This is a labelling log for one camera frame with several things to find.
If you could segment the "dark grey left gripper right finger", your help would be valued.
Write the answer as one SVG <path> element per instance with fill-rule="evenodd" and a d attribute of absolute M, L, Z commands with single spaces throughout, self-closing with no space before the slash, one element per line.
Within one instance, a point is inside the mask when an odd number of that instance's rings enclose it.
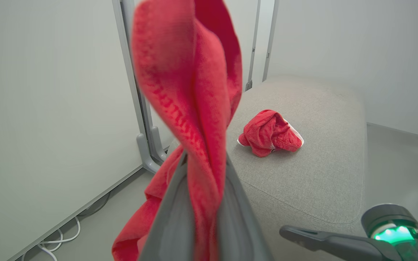
<path fill-rule="evenodd" d="M 272 261 L 260 224 L 228 155 L 225 176 L 217 217 L 219 260 Z"/>

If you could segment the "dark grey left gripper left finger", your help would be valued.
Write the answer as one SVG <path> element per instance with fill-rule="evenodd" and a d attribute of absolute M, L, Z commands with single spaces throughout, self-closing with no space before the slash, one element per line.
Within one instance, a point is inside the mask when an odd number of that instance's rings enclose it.
<path fill-rule="evenodd" d="M 138 258 L 140 261 L 193 260 L 195 222 L 187 161 L 187 153 L 183 152 Z"/>

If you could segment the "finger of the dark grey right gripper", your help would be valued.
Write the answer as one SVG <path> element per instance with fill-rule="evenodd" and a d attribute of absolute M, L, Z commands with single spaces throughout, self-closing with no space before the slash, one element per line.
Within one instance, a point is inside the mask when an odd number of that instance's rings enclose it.
<path fill-rule="evenodd" d="M 390 243 L 341 233 L 315 231 L 294 226 L 280 228 L 280 236 L 310 251 L 324 251 L 344 261 L 401 261 Z"/>

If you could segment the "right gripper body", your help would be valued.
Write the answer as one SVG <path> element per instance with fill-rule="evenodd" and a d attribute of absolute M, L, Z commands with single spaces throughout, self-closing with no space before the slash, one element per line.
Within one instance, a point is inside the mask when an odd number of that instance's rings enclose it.
<path fill-rule="evenodd" d="M 374 206 L 363 213 L 361 224 L 370 239 L 389 243 L 402 261 L 418 261 L 418 221 L 405 207 Z"/>

